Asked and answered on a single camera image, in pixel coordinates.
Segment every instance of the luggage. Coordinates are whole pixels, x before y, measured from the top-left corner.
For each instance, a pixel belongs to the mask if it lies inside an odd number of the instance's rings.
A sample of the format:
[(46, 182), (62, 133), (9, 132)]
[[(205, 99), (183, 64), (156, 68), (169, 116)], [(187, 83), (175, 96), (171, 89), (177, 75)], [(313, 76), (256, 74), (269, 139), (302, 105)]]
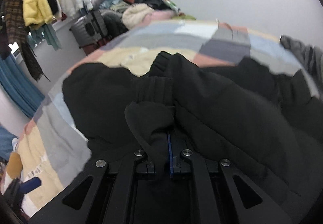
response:
[(103, 38), (101, 40), (99, 40), (97, 43), (95, 44), (91, 44), (91, 45), (87, 45), (87, 46), (83, 46), (83, 51), (85, 52), (85, 55), (89, 55), (92, 52), (96, 51), (98, 48), (105, 46), (108, 42), (110, 42), (109, 39), (107, 38)]
[(100, 11), (91, 11), (86, 16), (79, 18), (71, 26), (70, 31), (80, 47), (95, 44), (108, 36), (108, 30)]

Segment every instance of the patchwork comforter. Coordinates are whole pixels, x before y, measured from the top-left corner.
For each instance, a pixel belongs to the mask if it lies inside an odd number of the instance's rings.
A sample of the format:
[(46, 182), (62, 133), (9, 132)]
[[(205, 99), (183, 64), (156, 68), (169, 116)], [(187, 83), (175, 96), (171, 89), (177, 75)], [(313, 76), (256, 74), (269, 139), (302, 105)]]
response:
[(279, 38), (218, 22), (152, 22), (115, 38), (70, 68), (56, 82), (25, 126), (7, 166), (1, 192), (4, 193), (16, 175), (21, 175), (22, 181), (39, 177), (42, 185), (27, 194), (22, 205), (31, 217), (66, 188), (90, 159), (87, 139), (76, 129), (63, 100), (62, 83), (74, 68), (87, 62), (101, 62), (108, 67), (128, 68), (141, 76), (161, 51), (180, 53), (200, 67), (235, 65), (248, 56), (268, 66), (274, 74), (294, 75), (301, 69), (311, 95), (319, 97), (311, 76), (279, 44)]

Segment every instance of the blue curtain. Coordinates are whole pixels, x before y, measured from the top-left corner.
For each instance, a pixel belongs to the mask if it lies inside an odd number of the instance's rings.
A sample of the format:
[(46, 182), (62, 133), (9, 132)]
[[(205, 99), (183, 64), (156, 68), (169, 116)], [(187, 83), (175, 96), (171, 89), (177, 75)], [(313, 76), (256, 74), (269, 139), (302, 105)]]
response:
[(0, 58), (0, 83), (9, 97), (29, 118), (34, 116), (45, 98), (22, 72), (12, 54), (5, 60)]

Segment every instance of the black fuzzy jacket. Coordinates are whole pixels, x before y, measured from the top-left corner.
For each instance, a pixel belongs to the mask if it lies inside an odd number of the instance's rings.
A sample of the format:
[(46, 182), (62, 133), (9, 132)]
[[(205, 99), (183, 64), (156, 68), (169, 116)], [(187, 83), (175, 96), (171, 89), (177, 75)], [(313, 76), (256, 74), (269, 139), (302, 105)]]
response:
[(162, 52), (140, 78), (124, 68), (81, 65), (63, 94), (93, 156), (118, 150), (116, 160), (139, 143), (161, 170), (168, 162), (162, 132), (175, 127), (205, 158), (233, 161), (295, 223), (323, 189), (323, 107), (300, 72), (273, 76), (251, 59), (202, 69)]

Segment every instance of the metal screw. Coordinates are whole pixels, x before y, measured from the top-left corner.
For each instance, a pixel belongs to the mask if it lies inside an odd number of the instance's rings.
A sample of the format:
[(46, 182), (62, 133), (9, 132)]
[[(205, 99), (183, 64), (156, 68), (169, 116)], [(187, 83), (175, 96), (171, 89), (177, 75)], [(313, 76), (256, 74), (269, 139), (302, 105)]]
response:
[(222, 164), (222, 166), (228, 167), (228, 166), (230, 166), (231, 162), (230, 162), (230, 160), (225, 158), (225, 159), (221, 160), (221, 164)]
[(137, 149), (135, 151), (135, 155), (136, 156), (143, 156), (143, 155), (145, 155), (145, 151), (143, 151), (142, 149)]
[(190, 149), (184, 149), (182, 150), (182, 153), (184, 156), (191, 156), (193, 154), (193, 151), (191, 151)]
[(107, 163), (104, 161), (104, 160), (98, 160), (95, 165), (98, 167), (98, 168), (102, 168), (106, 165)]

